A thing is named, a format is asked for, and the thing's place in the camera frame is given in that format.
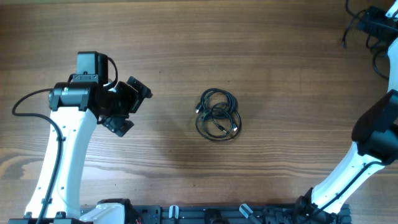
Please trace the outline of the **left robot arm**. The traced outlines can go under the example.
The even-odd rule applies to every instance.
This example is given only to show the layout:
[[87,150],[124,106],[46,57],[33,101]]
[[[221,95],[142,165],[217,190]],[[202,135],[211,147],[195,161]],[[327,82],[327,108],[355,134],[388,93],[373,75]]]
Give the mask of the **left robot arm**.
[[22,218],[9,223],[139,223],[128,199],[106,199],[86,214],[80,210],[80,184],[86,152],[94,130],[102,125],[119,137],[132,127],[135,113],[151,90],[134,77],[108,80],[112,58],[78,52],[76,72],[49,93],[51,125],[40,177]]

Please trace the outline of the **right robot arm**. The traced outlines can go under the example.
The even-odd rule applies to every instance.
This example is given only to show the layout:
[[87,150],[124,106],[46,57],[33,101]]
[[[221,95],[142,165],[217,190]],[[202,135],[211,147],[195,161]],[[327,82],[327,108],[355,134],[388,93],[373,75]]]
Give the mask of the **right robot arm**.
[[373,174],[397,160],[397,4],[388,11],[370,7],[352,15],[362,30],[387,45],[389,59],[387,93],[356,122],[352,145],[332,173],[297,199],[291,223],[342,223],[345,201]]

